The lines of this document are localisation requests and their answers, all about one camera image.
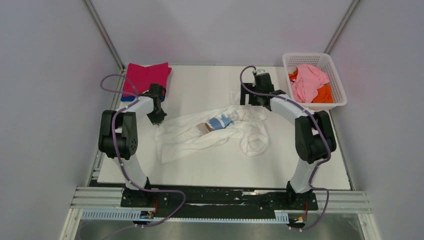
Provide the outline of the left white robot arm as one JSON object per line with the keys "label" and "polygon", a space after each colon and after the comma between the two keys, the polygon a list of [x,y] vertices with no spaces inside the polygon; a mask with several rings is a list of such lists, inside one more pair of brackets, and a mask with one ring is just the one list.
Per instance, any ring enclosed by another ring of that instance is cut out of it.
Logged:
{"label": "left white robot arm", "polygon": [[152,83],[147,92],[137,95],[129,105],[105,110],[101,115],[98,148],[119,167],[125,188],[135,191],[133,198],[142,207],[152,203],[154,190],[136,156],[137,117],[148,117],[153,125],[161,124],[167,115],[161,106],[165,93],[162,85]]}

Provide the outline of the white printed t shirt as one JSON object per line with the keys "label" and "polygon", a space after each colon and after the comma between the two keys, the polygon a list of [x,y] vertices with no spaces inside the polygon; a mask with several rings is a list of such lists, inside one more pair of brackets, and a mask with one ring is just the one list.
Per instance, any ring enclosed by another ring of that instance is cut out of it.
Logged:
{"label": "white printed t shirt", "polygon": [[156,152],[162,164],[239,139],[247,157],[265,152],[269,135],[267,114],[256,106],[240,105],[240,91],[230,91],[230,105],[167,119],[155,131]]}

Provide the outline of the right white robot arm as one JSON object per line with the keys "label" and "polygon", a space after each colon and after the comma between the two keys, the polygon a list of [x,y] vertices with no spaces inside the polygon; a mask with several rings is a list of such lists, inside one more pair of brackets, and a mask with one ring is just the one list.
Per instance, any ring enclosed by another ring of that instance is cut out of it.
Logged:
{"label": "right white robot arm", "polygon": [[314,189],[312,181],[320,165],[331,159],[337,143],[329,114],[300,105],[282,90],[275,90],[269,73],[253,73],[253,83],[240,83],[240,104],[262,106],[294,126],[295,150],[299,157],[287,184],[286,204],[298,209],[305,194]]}

